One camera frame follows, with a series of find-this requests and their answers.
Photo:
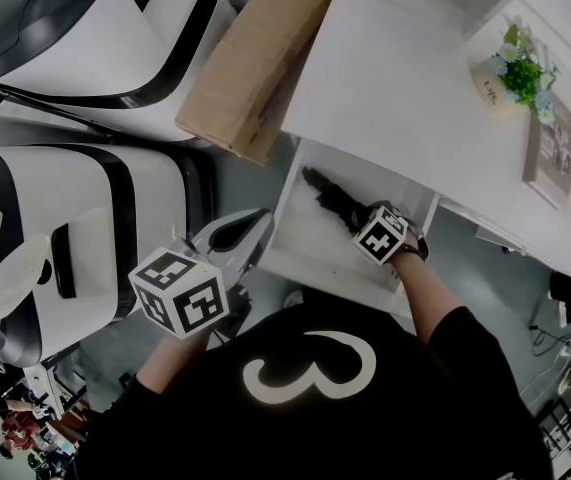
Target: book cover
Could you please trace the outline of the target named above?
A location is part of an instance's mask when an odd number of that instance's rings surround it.
[[[571,191],[571,112],[554,95],[555,123],[532,114],[523,181],[554,208],[565,207]]]

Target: white table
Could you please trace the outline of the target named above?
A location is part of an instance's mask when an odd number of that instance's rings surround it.
[[[499,44],[483,45],[485,55]],[[382,0],[333,0],[283,130],[433,190],[571,276],[571,195],[555,210],[522,182],[529,111],[489,111],[470,75],[474,45]],[[557,93],[571,109],[571,73],[562,78]]]

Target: person in red shirt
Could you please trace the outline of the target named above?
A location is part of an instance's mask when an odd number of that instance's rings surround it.
[[[13,414],[8,417],[1,427],[3,442],[0,454],[8,460],[13,459],[12,450],[30,450],[34,447],[32,436],[40,430],[34,417],[28,412]]]

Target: white drawer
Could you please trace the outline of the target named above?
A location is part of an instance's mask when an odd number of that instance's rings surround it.
[[[316,167],[363,204],[391,201],[425,233],[438,205],[437,194],[403,176],[300,139],[276,209],[276,230],[259,267],[366,306],[409,316],[402,285],[391,266],[377,267],[352,245],[341,220],[316,202],[317,192],[302,178],[303,167]]]

